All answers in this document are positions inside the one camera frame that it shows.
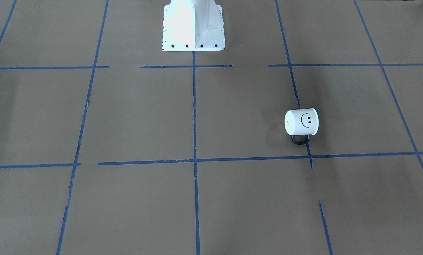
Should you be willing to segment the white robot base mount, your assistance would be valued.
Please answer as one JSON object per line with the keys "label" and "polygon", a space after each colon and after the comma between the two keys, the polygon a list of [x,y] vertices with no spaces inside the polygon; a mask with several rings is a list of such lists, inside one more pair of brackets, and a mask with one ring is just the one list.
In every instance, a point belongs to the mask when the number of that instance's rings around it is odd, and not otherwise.
{"label": "white robot base mount", "polygon": [[172,0],[163,14],[163,51],[225,49],[223,10],[214,0]]}

